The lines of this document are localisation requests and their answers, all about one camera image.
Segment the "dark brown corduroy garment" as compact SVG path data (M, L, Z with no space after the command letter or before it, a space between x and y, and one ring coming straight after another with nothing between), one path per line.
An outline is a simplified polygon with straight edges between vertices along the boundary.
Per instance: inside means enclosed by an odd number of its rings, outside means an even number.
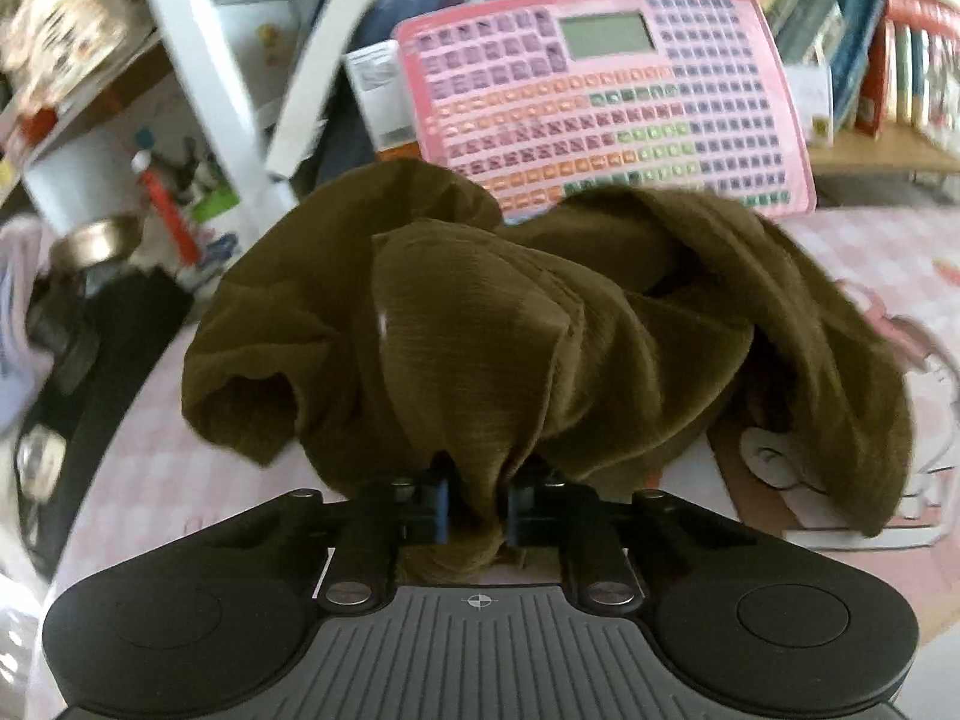
M893 517L913 448L900 369L776 224L623 185L508 224L421 161L290 211L224 275L182 372L195 433L260 465L299 444L345 496L451 457L451 539L405 557L430 580L494 561L529 461L628 493L726 403L793 434L856 532Z

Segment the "black flat case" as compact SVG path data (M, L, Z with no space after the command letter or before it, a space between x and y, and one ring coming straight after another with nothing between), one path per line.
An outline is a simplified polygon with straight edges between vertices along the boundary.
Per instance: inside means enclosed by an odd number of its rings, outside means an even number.
M32 567L51 578L101 458L149 371L178 334L192 296L159 266L117 271L90 296L80 277L41 278L28 310L29 339L53 354L53 369L13 431L13 470L23 541ZM55 493L23 496L16 447L44 424L67 439Z

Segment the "white wristwatch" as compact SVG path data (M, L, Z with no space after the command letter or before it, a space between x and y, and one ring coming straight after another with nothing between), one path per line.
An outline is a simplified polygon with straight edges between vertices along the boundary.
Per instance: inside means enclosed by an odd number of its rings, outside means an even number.
M59 484L65 455L67 439L44 424L32 426L21 436L14 463L26 499L46 504Z

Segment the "lavender folded cloth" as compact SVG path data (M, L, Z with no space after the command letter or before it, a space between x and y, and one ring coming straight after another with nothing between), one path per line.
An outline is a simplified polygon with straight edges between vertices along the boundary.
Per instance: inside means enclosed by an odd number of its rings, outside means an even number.
M55 236L32 215L2 224L2 429L6 431L36 400L53 367L53 354L29 341L28 310L34 282L49 271Z

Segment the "brass metal bowl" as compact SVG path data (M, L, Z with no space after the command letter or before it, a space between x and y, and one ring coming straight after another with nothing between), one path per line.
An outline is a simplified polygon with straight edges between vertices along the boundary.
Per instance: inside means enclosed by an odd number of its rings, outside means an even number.
M127 260L142 242L142 227L139 216L130 213L83 224L52 244L50 270L68 275Z

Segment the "pink checked cartoon table mat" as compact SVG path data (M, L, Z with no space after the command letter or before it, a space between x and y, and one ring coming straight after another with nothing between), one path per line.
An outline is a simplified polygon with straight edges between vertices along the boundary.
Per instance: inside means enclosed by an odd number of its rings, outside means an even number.
M301 442L347 499L296 489L67 590L68 715L890 717L900 593L649 488L731 405L844 525L892 516L892 347L754 213L303 208L221 288L184 411L247 455Z

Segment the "white orange boxed book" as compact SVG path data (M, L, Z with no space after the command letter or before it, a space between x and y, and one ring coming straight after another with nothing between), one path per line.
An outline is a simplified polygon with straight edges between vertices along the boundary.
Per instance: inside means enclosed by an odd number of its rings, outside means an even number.
M379 161L418 158L420 148L398 42L387 39L345 55L345 71Z

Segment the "pink keyboard learning toy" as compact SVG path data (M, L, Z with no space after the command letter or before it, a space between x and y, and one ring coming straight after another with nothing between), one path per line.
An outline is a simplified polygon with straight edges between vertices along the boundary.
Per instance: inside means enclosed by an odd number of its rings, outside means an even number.
M509 221L585 188L706 188L768 218L817 203L757 0L485 0L395 28L421 158Z

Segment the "white leaning book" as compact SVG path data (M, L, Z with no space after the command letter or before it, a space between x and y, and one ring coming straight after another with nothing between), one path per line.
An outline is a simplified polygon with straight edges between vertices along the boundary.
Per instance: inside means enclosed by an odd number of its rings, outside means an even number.
M317 127L342 67L353 34L379 0L324 0L304 43L275 122L265 169L290 179L316 143Z

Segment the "red book set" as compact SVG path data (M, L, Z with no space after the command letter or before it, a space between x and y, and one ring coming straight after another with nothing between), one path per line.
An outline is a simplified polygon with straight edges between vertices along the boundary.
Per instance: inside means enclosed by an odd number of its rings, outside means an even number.
M885 0L867 54L854 126L878 137L904 125L957 149L958 7L944 0Z

